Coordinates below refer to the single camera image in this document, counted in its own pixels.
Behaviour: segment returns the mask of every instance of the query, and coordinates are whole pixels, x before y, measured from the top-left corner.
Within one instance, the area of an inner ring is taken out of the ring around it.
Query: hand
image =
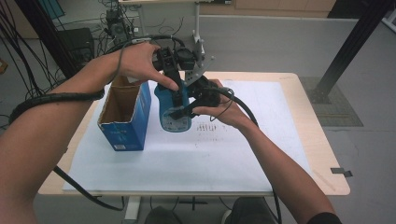
[[[177,91],[177,84],[171,78],[160,74],[152,65],[152,54],[159,48],[159,46],[151,45],[148,42],[126,47],[121,55],[120,70],[117,75],[134,77],[139,79],[139,82],[153,80],[173,91]],[[121,50],[118,50],[109,54],[109,56],[118,62],[120,54]]]
[[[217,79],[211,80],[215,82],[220,88],[223,87]],[[239,108],[238,104],[232,102],[224,95],[220,96],[220,104],[218,107],[198,106],[192,112],[198,115],[209,115],[217,118],[221,122],[231,125],[237,129],[246,122],[251,120]]]

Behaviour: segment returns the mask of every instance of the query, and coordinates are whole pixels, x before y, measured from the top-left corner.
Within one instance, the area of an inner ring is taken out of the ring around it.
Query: cardboard box
[[[147,82],[136,87],[126,77],[112,82],[98,126],[116,151],[143,150],[151,95]]]

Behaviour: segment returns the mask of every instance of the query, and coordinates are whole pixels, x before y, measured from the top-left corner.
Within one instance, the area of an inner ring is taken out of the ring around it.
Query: white paper
[[[253,112],[261,129],[309,174],[289,107],[277,82],[221,81]],[[255,193],[272,191],[248,142],[209,116],[192,119],[184,133],[168,133],[150,82],[151,109],[143,151],[117,152],[97,126],[104,97],[81,139],[69,174],[85,189],[132,192]],[[66,190],[74,190],[68,184]]]

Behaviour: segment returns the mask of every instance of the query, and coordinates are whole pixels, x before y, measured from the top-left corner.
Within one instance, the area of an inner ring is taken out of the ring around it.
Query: gray floor
[[[291,72],[301,77],[321,77],[356,21],[301,20],[253,17],[202,17],[201,36],[206,55],[217,60],[214,71]],[[178,33],[189,38],[192,21]],[[36,41],[30,43],[39,46]],[[1,46],[2,58],[7,58]],[[396,219],[396,34],[380,23],[337,82],[360,117],[363,127],[323,128],[336,158],[350,170],[351,193],[331,197],[344,223],[394,223]],[[10,66],[0,76],[0,114],[9,114],[26,90]],[[119,204],[119,198],[104,198]],[[152,199],[153,206],[172,208],[176,198]],[[219,198],[191,210],[179,204],[176,213],[184,223],[219,223],[226,207]],[[232,206],[234,198],[224,198]],[[149,211],[143,198],[139,223]],[[35,209],[41,223],[121,223],[123,213],[103,209],[81,196],[38,195]],[[294,223],[283,207],[284,223]]]

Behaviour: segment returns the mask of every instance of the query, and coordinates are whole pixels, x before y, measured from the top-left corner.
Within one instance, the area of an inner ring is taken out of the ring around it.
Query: table
[[[255,80],[279,82],[288,102],[290,113],[294,120],[296,130],[304,147],[305,155],[312,170],[312,177],[326,195],[347,195],[350,192],[347,181],[343,175],[333,174],[331,168],[338,168],[339,164],[334,157],[332,148],[327,141],[315,112],[309,103],[299,78],[294,74],[285,73],[229,73],[206,72],[208,78],[230,80]],[[90,115],[95,109],[93,104],[84,120],[73,136],[68,150],[59,162],[59,166],[66,172],[69,171],[78,142],[90,120]],[[78,194],[76,191],[64,191],[64,181],[56,174],[50,174],[39,193],[41,194]],[[149,195],[149,192],[107,192],[109,195]]]

